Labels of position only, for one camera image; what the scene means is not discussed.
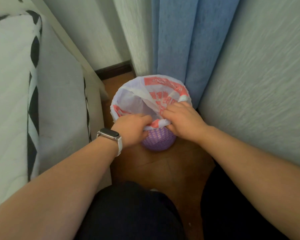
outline person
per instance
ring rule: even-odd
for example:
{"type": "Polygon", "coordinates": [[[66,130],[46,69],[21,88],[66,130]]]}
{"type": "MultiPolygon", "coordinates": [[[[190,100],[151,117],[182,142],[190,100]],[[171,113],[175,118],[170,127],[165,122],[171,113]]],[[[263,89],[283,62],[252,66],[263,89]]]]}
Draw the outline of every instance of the person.
{"type": "MultiPolygon", "coordinates": [[[[163,117],[177,136],[216,161],[201,199],[204,237],[300,239],[300,167],[207,125],[186,102],[163,117]]],[[[120,117],[112,130],[123,147],[148,133],[150,116],[120,117]]],[[[32,180],[0,205],[0,239],[186,239],[178,212],[160,192],[133,182],[96,193],[118,153],[98,137],[32,180]]]]}

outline brown floor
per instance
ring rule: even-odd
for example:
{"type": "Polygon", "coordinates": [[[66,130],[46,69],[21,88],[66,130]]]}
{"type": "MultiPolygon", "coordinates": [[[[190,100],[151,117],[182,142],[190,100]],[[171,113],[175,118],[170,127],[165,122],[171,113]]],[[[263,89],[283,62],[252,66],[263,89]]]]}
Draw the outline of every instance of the brown floor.
{"type": "MultiPolygon", "coordinates": [[[[113,125],[110,114],[113,96],[133,78],[133,73],[129,72],[103,81],[110,97],[102,104],[106,128],[113,125]]],[[[110,168],[113,183],[134,181],[147,189],[165,193],[176,205],[189,240],[203,239],[200,199],[214,163],[198,145],[180,138],[162,152],[136,145],[124,149],[110,168]]]]}

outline baseboard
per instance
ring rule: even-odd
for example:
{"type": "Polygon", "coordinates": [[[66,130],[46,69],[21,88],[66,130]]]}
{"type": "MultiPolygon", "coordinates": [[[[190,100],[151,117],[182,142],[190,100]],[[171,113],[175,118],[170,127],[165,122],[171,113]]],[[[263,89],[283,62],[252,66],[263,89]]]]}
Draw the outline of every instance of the baseboard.
{"type": "Polygon", "coordinates": [[[133,74],[136,76],[136,73],[134,72],[134,68],[130,60],[99,69],[95,72],[101,80],[106,80],[108,78],[119,76],[127,72],[133,72],[133,74]]]}

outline mesh pattern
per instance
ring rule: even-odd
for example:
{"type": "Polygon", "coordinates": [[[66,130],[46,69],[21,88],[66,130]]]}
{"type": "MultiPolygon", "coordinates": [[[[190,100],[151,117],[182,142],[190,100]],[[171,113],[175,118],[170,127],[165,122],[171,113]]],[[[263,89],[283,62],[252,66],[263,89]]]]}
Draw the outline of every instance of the mesh pattern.
{"type": "Polygon", "coordinates": [[[149,130],[149,135],[141,144],[152,151],[163,151],[172,146],[176,136],[166,127],[149,130]]]}

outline plastic bag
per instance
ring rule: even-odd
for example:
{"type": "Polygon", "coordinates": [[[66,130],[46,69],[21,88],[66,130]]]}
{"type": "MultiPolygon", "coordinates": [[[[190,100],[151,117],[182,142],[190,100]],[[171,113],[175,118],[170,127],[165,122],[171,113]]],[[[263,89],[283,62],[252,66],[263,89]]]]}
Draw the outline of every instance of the plastic bag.
{"type": "Polygon", "coordinates": [[[139,76],[119,88],[110,112],[114,122],[128,114],[150,115],[153,122],[144,128],[149,131],[169,125],[171,122],[162,118],[162,112],[169,104],[181,101],[191,104],[188,90],[179,80],[163,75],[139,76]]]}

